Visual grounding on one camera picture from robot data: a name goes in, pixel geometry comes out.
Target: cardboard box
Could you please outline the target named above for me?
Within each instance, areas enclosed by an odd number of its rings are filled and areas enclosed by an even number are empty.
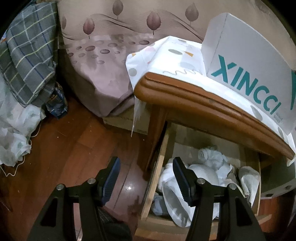
[[[286,134],[295,127],[296,75],[275,47],[242,20],[213,18],[202,43],[207,76],[268,114]]]

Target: white cloth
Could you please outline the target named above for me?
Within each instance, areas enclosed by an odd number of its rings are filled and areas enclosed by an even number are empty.
[[[158,193],[154,194],[151,210],[156,216],[169,216],[168,209],[165,205],[164,197]]]
[[[170,214],[173,221],[180,227],[189,227],[195,207],[190,207],[183,199],[181,190],[178,186],[177,180],[173,172],[173,158],[169,159],[165,165],[164,170],[161,172],[157,189],[163,193],[163,198],[167,211]],[[214,148],[203,148],[199,150],[198,161],[199,164],[192,164],[186,168],[194,171],[198,178],[204,178],[212,185],[225,186],[229,183],[233,183],[232,180],[227,179],[226,183],[224,179],[232,170],[232,166],[227,163],[227,158],[216,151]],[[156,213],[161,213],[160,205],[153,205],[152,210]],[[213,207],[213,219],[219,216],[219,204],[215,203]]]
[[[239,169],[239,179],[242,189],[248,197],[252,207],[260,182],[260,174],[251,167],[241,167]]]
[[[231,102],[255,118],[260,115],[262,117],[261,122],[284,139],[296,153],[291,133],[286,135],[278,124],[257,106],[230,88],[206,76],[201,46],[200,43],[168,36],[137,53],[129,54],[126,59],[126,68],[133,89],[147,72],[165,75],[199,86],[205,91]]]
[[[133,135],[133,130],[135,129],[135,125],[137,121],[140,119],[143,111],[145,110],[146,102],[139,100],[135,97],[135,105],[133,108],[133,126],[131,128],[131,136]]]
[[[28,141],[40,120],[43,110],[34,105],[22,107],[0,74],[0,164],[14,166],[30,153]]]

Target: wooden drawer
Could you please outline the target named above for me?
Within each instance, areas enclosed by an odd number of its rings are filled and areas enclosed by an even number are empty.
[[[189,228],[181,228],[174,224],[172,219],[159,217],[154,215],[150,211],[150,207],[153,201],[153,197],[158,184],[161,168],[166,164],[169,158],[173,157],[175,143],[193,146],[195,148],[202,148],[209,145],[217,145],[220,151],[227,155],[231,153],[232,159],[238,157],[241,161],[241,166],[251,166],[260,173],[260,162],[259,156],[256,151],[240,146],[238,144],[223,140],[221,138],[195,131],[184,126],[177,124],[169,124],[165,136],[163,138],[157,161],[155,162],[149,184],[143,199],[143,209],[139,216],[138,228],[135,236],[140,236],[153,240],[185,240]],[[259,222],[262,224],[271,218],[271,215],[258,216],[259,205],[260,205],[260,191],[261,182],[257,191],[255,202],[252,210]],[[216,239],[218,230],[218,220],[214,219],[212,222],[210,240]]]

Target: teal logo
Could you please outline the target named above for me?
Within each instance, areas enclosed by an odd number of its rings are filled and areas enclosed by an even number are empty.
[[[291,72],[292,72],[292,95],[291,95],[291,107],[290,107],[290,110],[292,110],[293,107],[294,107],[294,101],[295,101],[295,96],[296,96],[296,75],[293,72],[293,70]]]
[[[230,64],[225,63],[225,59],[223,56],[219,55],[219,61],[220,61],[220,69],[217,71],[213,72],[211,75],[213,77],[217,77],[219,75],[222,75],[223,81],[228,84],[228,76],[227,76],[227,70],[234,68],[237,66],[236,63],[231,62]],[[278,98],[275,95],[269,95],[269,89],[265,85],[260,85],[258,79],[254,79],[252,83],[250,82],[250,74],[248,71],[245,71],[242,78],[239,81],[239,78],[241,77],[242,73],[244,72],[244,69],[242,67],[239,67],[234,78],[231,80],[230,85],[232,87],[236,86],[237,90],[241,90],[242,87],[245,85],[246,90],[245,90],[245,95],[250,96],[251,94],[253,95],[253,99],[257,104],[263,104],[263,108],[267,111],[270,112],[272,115],[280,106],[281,102],[279,102]],[[266,98],[265,99],[259,99],[258,98],[258,93],[260,91],[264,91],[266,93]],[[294,106],[294,100],[296,97],[296,75],[294,72],[292,72],[292,100],[291,100],[291,110],[293,109]],[[275,103],[278,103],[272,110],[269,108],[270,106],[270,101],[273,101]]]

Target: gray checkered fabric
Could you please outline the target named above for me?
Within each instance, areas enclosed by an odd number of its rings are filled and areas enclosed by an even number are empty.
[[[0,44],[0,70],[24,106],[46,103],[57,63],[57,3],[31,3],[10,24]]]

